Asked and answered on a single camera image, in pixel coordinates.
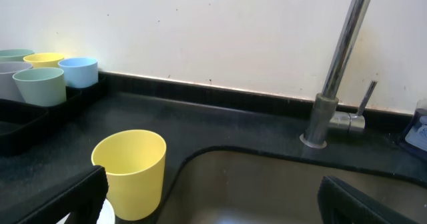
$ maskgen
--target green cup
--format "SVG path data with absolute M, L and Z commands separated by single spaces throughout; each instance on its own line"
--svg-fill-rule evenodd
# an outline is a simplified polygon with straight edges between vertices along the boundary
M 42 67 L 20 71 L 13 75 L 26 103 L 51 107 L 67 100 L 64 71 Z
M 27 49 L 0 50 L 0 62 L 3 61 L 23 61 L 24 56 L 34 54 L 34 51 Z

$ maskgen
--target yellow cup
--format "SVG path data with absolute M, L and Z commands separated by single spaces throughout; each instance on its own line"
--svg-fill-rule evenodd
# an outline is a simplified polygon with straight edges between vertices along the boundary
M 33 68 L 38 67 L 59 67 L 58 62 L 64 60 L 61 53 L 37 53 L 24 57 L 24 61 L 33 64 Z
M 152 131 L 122 131 L 102 140 L 92 164 L 105 167 L 107 198 L 126 221 L 147 217 L 159 205 L 165 171 L 165 140 Z

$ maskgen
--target chrome faucet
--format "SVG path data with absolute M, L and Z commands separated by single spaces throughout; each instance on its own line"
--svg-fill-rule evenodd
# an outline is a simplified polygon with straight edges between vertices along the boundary
M 329 128 L 361 132 L 365 128 L 365 118 L 362 116 L 365 106 L 375 88 L 376 81 L 371 85 L 357 113 L 335 111 L 338 105 L 336 93 L 340 86 L 347 61 L 350 58 L 354 43 L 359 34 L 360 26 L 369 6 L 370 0 L 352 0 L 348 9 L 340 39 L 336 46 L 334 57 L 325 80 L 323 91 L 316 95 L 310 124 L 306 132 L 300 136 L 301 141 L 309 147 L 324 148 Z

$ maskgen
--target white wall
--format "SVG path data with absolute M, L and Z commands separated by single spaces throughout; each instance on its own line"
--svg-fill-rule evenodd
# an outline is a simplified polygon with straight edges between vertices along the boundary
M 0 49 L 104 71 L 313 99 L 350 0 L 0 0 Z M 338 97 L 412 113 L 427 97 L 427 0 L 372 0 Z

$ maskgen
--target white plate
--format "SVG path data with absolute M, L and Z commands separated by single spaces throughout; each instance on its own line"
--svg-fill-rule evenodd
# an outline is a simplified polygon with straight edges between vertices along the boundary
M 57 222 L 57 224 L 64 224 L 65 221 L 68 218 L 69 213 L 64 216 L 60 221 Z M 104 204 L 102 205 L 101 212 L 99 213 L 97 224 L 114 224 L 115 223 L 115 215 L 113 207 L 111 206 L 111 203 L 106 199 L 104 201 Z

